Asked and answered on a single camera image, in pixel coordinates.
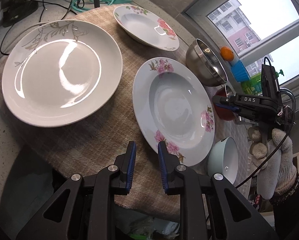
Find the white knit gloved right hand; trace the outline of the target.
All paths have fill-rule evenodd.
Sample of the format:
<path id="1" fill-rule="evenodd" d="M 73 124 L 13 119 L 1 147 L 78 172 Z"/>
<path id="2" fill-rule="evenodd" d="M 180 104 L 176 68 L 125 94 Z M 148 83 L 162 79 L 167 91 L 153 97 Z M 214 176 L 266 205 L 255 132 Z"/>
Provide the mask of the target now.
<path id="1" fill-rule="evenodd" d="M 262 135 L 257 127 L 248 129 L 248 137 L 252 141 L 249 153 L 251 155 L 251 170 L 254 172 L 261 163 L 278 147 L 276 153 L 256 172 L 257 193 L 269 200 L 273 196 L 281 196 L 288 192 L 297 178 L 297 169 L 293 164 L 293 143 L 284 131 L 272 130 L 272 139 L 262 143 Z"/>

